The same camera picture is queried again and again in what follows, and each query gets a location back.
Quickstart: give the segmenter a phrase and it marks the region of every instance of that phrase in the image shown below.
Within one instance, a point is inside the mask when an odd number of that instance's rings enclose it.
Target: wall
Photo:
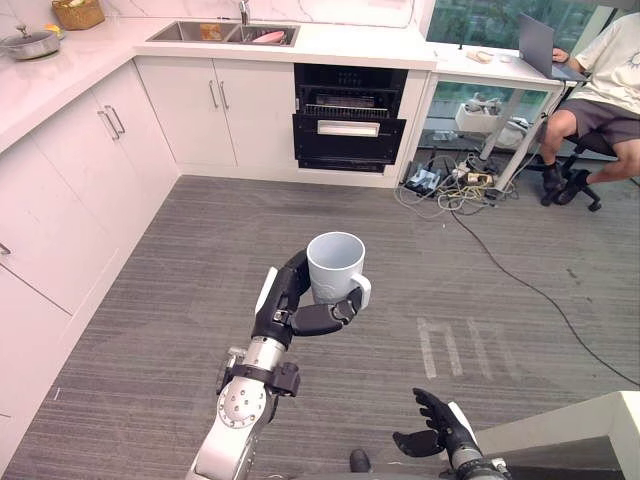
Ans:
[[[100,0],[100,3],[110,16],[239,18],[238,0]],[[249,6],[254,20],[402,28],[410,23],[414,11],[424,10],[425,3],[431,5],[433,0],[251,0]],[[14,15],[32,28],[55,23],[50,0],[0,0],[0,37],[15,33]],[[413,23],[418,23],[415,15]]]

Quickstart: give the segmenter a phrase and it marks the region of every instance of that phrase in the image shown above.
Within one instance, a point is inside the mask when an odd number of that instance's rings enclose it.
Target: robotic hand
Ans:
[[[449,463],[458,480],[510,480],[502,459],[483,457],[471,427],[455,403],[447,405],[435,395],[414,388],[416,402],[423,406],[420,413],[427,417],[430,428],[411,434],[394,432],[398,448],[410,457],[428,457],[446,449]]]
[[[280,363],[293,336],[325,335],[340,330],[362,306],[358,287],[335,304],[298,308],[310,287],[305,251],[279,270],[271,267],[256,304],[256,320],[247,350],[231,348],[217,386],[216,417],[185,480],[244,480],[258,437],[276,412],[280,396],[295,397],[298,366]]]

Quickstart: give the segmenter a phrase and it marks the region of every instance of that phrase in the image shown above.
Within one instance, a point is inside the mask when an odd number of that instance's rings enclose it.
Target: mug handle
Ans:
[[[351,280],[356,282],[362,289],[362,305],[360,306],[360,309],[362,310],[363,308],[367,308],[367,305],[369,305],[369,297],[371,296],[371,282],[367,277],[359,273],[354,273]]]

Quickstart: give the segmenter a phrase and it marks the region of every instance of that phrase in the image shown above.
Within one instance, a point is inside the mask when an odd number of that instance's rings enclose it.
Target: shorts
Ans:
[[[640,138],[640,115],[610,103],[570,98],[558,110],[568,110],[575,115],[578,137],[598,130],[609,145]]]

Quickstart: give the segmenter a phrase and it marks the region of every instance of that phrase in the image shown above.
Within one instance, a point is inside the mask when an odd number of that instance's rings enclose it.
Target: sink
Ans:
[[[241,25],[227,22],[173,22],[151,37],[149,42],[205,42],[236,43],[256,46],[285,46],[295,44],[300,27],[289,25]],[[253,43],[267,33],[283,31],[279,43]]]
[[[222,42],[237,23],[173,22],[156,33],[149,42]]]
[[[298,29],[300,27],[291,27],[286,25],[238,25],[227,38],[227,43],[243,43],[247,45],[281,45],[292,47],[298,37]],[[284,37],[280,43],[253,43],[253,41],[266,35],[267,33],[283,31]]]

